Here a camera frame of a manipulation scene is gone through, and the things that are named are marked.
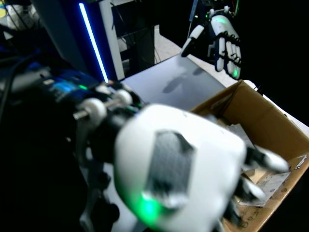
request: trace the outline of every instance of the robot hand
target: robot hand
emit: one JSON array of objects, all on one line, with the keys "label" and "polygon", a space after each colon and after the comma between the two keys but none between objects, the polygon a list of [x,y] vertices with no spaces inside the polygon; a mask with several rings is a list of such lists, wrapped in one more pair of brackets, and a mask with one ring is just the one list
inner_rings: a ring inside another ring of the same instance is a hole
[{"label": "robot hand", "polygon": [[[208,57],[210,57],[211,49],[215,48],[215,69],[220,72],[225,69],[225,72],[233,79],[238,80],[240,77],[241,53],[240,39],[234,30],[230,20],[228,19],[229,7],[224,8],[225,14],[214,15],[214,10],[210,10],[209,36],[212,45],[209,45]],[[205,33],[205,27],[198,25],[190,34],[185,42],[181,54],[183,57],[190,53],[190,50],[195,46],[199,36]]]},{"label": "robot hand", "polygon": [[241,222],[234,195],[261,199],[262,190],[240,177],[258,163],[288,171],[277,154],[252,150],[236,135],[194,114],[149,105],[120,130],[115,143],[115,186],[147,226],[165,232],[223,231],[221,218]]}]

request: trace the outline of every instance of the blue led strip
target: blue led strip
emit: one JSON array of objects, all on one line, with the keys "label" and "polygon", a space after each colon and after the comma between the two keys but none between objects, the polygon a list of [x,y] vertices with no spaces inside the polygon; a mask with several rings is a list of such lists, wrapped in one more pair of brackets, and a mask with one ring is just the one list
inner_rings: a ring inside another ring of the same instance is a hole
[{"label": "blue led strip", "polygon": [[82,12],[82,15],[83,15],[83,18],[84,18],[84,22],[86,24],[87,31],[88,31],[88,34],[89,34],[89,37],[90,37],[90,40],[91,40],[91,43],[92,43],[92,47],[95,50],[96,57],[98,59],[98,64],[101,68],[101,71],[102,71],[102,74],[103,74],[103,77],[104,77],[104,81],[107,83],[108,78],[107,78],[107,75],[106,75],[106,72],[105,72],[105,69],[104,69],[104,66],[103,66],[103,62],[102,62],[102,59],[101,59],[101,56],[100,56],[100,52],[98,51],[98,46],[97,46],[95,37],[92,33],[92,29],[91,29],[91,26],[90,26],[90,23],[89,23],[89,19],[88,19],[87,12],[86,12],[84,4],[79,3],[79,8],[81,9],[81,12]]}]

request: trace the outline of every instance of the green wire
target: green wire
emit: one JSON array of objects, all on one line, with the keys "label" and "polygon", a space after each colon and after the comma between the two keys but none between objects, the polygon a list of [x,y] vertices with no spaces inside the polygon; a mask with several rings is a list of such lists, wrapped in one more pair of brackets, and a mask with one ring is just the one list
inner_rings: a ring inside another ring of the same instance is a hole
[{"label": "green wire", "polygon": [[235,15],[237,15],[238,10],[239,10],[239,0],[237,0],[237,3],[236,3]]}]

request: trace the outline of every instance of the green led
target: green led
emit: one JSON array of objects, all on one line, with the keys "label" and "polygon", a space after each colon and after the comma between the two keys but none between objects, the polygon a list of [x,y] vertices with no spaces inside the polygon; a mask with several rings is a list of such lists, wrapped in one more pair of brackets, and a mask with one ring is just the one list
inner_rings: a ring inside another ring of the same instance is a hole
[{"label": "green led", "polygon": [[238,75],[238,71],[237,71],[237,70],[234,70],[234,72],[233,72],[233,77],[237,77],[237,75]]},{"label": "green led", "polygon": [[88,89],[86,86],[82,86],[82,85],[79,85],[79,88],[82,88],[82,89]]},{"label": "green led", "polygon": [[218,23],[225,23],[225,20],[222,19],[222,18],[217,18],[216,21],[217,21]]},{"label": "green led", "polygon": [[163,207],[158,201],[141,198],[137,207],[137,213],[142,221],[148,226],[152,226],[158,219],[162,209]]}]

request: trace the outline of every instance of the cardboard box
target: cardboard box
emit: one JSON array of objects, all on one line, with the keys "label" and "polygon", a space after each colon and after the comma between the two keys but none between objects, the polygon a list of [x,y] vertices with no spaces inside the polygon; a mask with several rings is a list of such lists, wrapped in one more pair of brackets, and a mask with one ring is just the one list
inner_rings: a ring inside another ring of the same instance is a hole
[{"label": "cardboard box", "polygon": [[[243,81],[223,90],[192,112],[201,116],[212,113],[224,124],[240,123],[254,144],[270,149],[288,161],[291,174],[265,206],[239,206],[244,220],[240,228],[225,221],[226,231],[258,231],[309,167],[309,159],[306,159],[299,169],[295,169],[301,161],[299,157],[309,154],[309,138],[272,103]],[[269,174],[258,170],[250,179],[257,183]]]}]

